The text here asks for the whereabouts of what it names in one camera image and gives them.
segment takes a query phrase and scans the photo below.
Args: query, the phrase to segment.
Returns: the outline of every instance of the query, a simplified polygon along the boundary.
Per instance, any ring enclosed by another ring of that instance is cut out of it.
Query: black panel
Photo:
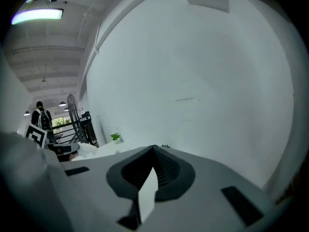
[[[113,165],[107,171],[106,179],[119,197],[134,200],[152,168],[158,178],[155,201],[181,197],[195,179],[191,164],[156,145]]]
[[[71,175],[80,174],[86,171],[89,171],[87,167],[80,167],[80,168],[65,170],[64,172],[66,172],[67,176],[71,176]]]
[[[139,202],[137,198],[133,200],[129,215],[121,218],[118,223],[132,230],[136,230],[141,225]]]
[[[247,226],[263,217],[263,214],[236,187],[224,188],[221,192]]]
[[[59,162],[69,161],[70,160],[70,154],[57,155],[57,158],[58,158]]]

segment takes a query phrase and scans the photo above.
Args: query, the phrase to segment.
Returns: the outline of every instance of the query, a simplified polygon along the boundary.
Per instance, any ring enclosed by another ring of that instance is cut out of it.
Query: railing
[[[53,129],[53,130],[54,130],[54,129],[59,129],[59,128],[66,127],[66,126],[70,126],[70,125],[72,125],[72,122],[71,122],[71,123],[67,123],[67,124],[63,124],[63,125],[60,125],[60,126],[52,127],[52,129]],[[54,133],[54,135],[56,136],[56,135],[58,135],[58,134],[63,134],[64,132],[67,132],[67,131],[74,131],[74,128],[69,129],[69,130],[63,130],[63,131]],[[74,131],[73,134],[66,135],[66,136],[61,136],[60,138],[57,138],[57,140],[63,139],[63,138],[65,138],[65,137],[70,137],[70,136],[73,136],[73,135],[76,135],[75,131]],[[64,142],[61,142],[61,143],[62,143],[62,144],[65,144],[65,143],[67,143],[67,142],[70,143],[70,142],[73,141],[73,140],[74,140],[74,142],[76,142],[76,141],[78,141],[78,138],[75,138],[75,136],[73,136],[70,140],[67,140],[67,141],[64,141]]]

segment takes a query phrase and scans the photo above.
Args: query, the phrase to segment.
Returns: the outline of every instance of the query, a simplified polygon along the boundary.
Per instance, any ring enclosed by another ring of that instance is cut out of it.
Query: fluorescent light
[[[61,19],[63,10],[61,9],[40,9],[27,10],[16,14],[12,19],[12,25],[36,19]]]
[[[31,3],[31,2],[33,2],[33,0],[27,0],[27,1],[26,1],[26,3]]]

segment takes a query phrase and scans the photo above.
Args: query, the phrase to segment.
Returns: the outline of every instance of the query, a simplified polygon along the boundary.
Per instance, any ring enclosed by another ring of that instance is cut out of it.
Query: white object
[[[88,144],[79,143],[79,145],[80,145],[80,148],[77,150],[78,156],[73,158],[72,161],[87,160],[87,159],[92,159],[92,158],[110,156],[110,155],[126,152],[132,149],[136,149],[139,147],[137,145],[131,145],[131,144],[128,144],[122,141],[120,141],[118,144],[114,144],[113,142],[110,142],[99,148],[96,148],[96,152],[94,151],[90,152],[90,148],[86,149],[86,147],[88,147]]]
[[[61,19],[63,10],[61,9],[39,9],[27,10],[16,14],[12,19],[12,25],[23,21],[36,20],[36,19]]]
[[[155,208],[155,193],[158,190],[158,178],[152,168],[148,178],[139,191],[140,220],[143,223]]]
[[[116,140],[113,140],[114,144],[119,143],[119,141],[120,141],[120,138],[117,138]]]
[[[36,142],[41,148],[44,148],[47,137],[47,131],[44,131],[41,128],[36,127],[31,123],[29,123],[26,126],[23,137]]]
[[[90,116],[87,116],[87,117],[83,117],[83,118],[80,118],[80,121],[86,121],[86,120],[89,120],[90,119]]]

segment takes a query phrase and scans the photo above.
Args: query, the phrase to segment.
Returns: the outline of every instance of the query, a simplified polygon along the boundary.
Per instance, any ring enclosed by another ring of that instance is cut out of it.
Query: desk
[[[77,150],[78,156],[73,158],[72,161],[87,160],[87,159],[92,159],[92,158],[110,156],[110,155],[126,152],[129,150],[138,148],[138,147],[139,146],[120,141],[117,144],[115,144],[114,142],[110,142],[108,144],[105,144],[99,147],[98,149],[89,150],[87,152],[84,149],[81,149],[82,146],[80,145],[80,149]]]

